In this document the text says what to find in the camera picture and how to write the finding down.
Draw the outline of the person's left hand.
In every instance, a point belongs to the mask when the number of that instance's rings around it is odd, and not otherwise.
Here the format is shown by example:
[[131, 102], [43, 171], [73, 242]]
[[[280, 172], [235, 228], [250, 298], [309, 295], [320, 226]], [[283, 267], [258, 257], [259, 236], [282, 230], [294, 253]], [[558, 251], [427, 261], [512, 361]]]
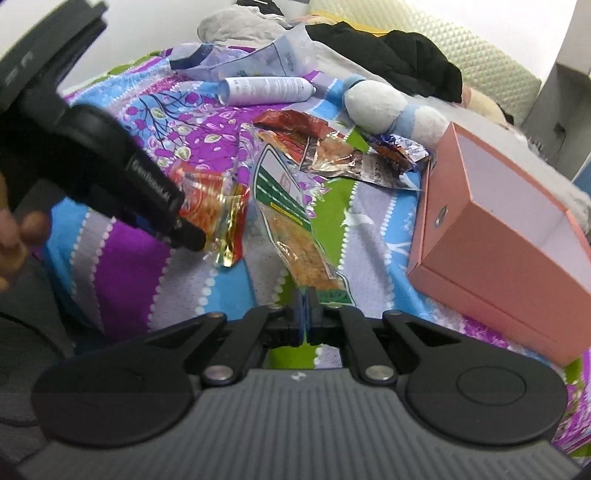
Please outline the person's left hand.
[[49, 238], [51, 220], [47, 213], [33, 211], [17, 222], [10, 211], [8, 189], [1, 176], [1, 291], [16, 281], [32, 250]]

